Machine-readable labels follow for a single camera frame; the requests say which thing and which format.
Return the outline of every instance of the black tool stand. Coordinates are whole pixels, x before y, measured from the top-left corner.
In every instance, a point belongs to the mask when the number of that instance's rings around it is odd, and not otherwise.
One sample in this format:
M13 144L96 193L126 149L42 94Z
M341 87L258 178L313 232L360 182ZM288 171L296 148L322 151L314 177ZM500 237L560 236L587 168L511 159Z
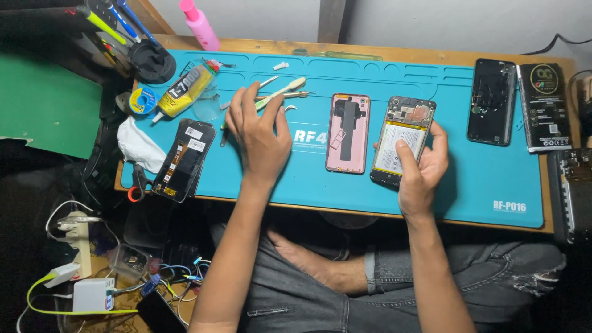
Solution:
M175 58L162 45L155 46L148 39L134 43L127 56L142 83L163 84L175 74Z

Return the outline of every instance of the solder wire spool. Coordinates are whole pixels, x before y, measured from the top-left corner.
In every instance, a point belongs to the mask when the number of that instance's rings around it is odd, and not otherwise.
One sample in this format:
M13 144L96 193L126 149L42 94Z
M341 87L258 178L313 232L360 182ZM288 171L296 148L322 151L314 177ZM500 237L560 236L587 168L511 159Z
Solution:
M147 118L154 118L156 113L156 97L149 88L138 88L130 96L130 109Z

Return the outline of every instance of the power strip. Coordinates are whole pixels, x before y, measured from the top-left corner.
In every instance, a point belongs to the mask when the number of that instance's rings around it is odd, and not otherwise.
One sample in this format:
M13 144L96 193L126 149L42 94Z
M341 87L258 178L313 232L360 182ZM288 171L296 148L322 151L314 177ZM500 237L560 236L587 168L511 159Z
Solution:
M71 212L68 216L87 215L86 213L77 210ZM60 241L67 242L72 248L78 249L78 254L76 254L73 262L79 264L80 269L70 281L78 281L91 276L91 244L89 241L88 222L62 224L59 229L66 231L66 237L62 238Z

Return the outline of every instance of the white tissue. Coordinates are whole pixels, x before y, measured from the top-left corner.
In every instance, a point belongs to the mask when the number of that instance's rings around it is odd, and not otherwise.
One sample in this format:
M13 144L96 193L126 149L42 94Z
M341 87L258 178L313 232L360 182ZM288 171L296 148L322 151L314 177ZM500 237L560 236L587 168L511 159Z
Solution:
M165 152L136 126L136 119L132 116L119 125L117 142L124 161L136 161L153 174L157 174L165 162Z

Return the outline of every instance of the replacement battery box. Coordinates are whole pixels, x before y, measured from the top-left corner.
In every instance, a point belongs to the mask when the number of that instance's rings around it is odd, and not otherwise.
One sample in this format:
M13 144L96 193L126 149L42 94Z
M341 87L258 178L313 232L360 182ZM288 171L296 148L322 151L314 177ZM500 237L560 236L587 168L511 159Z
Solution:
M154 180L152 191L160 196L183 202L192 188L197 185L201 165L216 130L212 125L191 119L182 119L169 153Z
M564 78L556 63L518 66L528 151L571 149Z

